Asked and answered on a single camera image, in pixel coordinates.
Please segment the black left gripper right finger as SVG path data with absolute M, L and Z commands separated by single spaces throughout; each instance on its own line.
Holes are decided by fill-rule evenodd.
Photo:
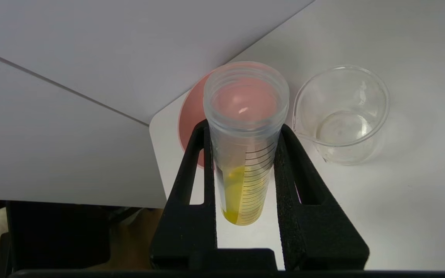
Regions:
M 363 270 L 369 247 L 288 125 L 279 134 L 274 179 L 285 269 Z

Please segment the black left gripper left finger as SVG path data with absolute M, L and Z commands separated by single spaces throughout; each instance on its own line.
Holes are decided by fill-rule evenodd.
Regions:
M 200 152 L 204 153 L 203 203 L 190 204 Z M 207 120 L 193 129 L 150 248 L 155 269 L 188 269 L 193 256 L 217 250 L 215 174 Z

